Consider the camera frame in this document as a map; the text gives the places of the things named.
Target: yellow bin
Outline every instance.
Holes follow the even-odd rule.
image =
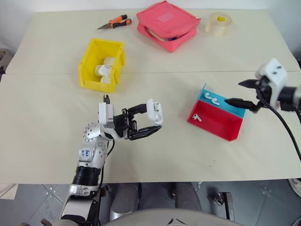
[[[119,75],[125,64],[124,43],[102,39],[92,39],[79,64],[79,84],[81,87],[105,92],[114,92]],[[111,83],[101,83],[101,76],[95,75],[97,65],[103,65],[106,57],[115,57],[110,78]]]

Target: pink bag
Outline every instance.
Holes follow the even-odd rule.
[[[137,30],[174,52],[185,41],[196,35],[201,19],[163,1],[137,13]]]

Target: pliers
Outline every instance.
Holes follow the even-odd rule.
[[[124,14],[124,15],[118,16],[117,18],[115,18],[113,20],[110,20],[107,24],[99,27],[98,30],[126,26],[131,23],[132,23],[132,20],[127,18],[127,14]]]

